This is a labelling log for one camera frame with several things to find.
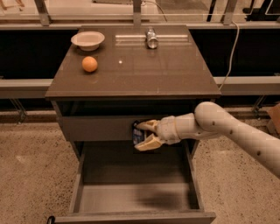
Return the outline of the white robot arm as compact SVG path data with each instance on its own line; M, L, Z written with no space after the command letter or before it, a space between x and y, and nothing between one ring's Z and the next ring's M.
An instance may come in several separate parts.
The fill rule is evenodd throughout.
M280 140L239 121L214 102L204 101L186 115L140 122L136 128L150 132L135 145L139 151L155 150L163 144L176 144L185 139L225 136L280 178Z

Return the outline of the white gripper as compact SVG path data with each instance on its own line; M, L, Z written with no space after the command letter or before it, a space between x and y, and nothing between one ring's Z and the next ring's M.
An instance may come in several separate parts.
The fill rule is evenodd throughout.
M167 116L160 121L149 120L140 122L137 126L140 130L156 131L149 135L144 141L135 145L139 151L151 151L159 148L162 144L176 144L181 141L176 128L176 117Z

